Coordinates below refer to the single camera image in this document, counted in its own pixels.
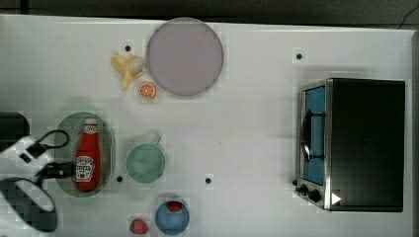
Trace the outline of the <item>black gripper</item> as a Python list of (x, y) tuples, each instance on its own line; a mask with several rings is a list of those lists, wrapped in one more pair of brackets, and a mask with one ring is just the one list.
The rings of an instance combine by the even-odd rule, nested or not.
[(51, 162), (46, 164), (40, 171), (36, 173), (39, 180), (44, 179), (65, 179), (75, 175), (75, 163), (64, 162), (56, 163)]

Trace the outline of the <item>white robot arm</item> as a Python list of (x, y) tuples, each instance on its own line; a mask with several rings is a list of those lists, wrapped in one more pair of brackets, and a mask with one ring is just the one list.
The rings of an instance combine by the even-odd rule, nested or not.
[(1, 152), (1, 237), (47, 237), (56, 230), (56, 206), (42, 183), (72, 175), (70, 163), (55, 163), (48, 153), (68, 143), (26, 136)]

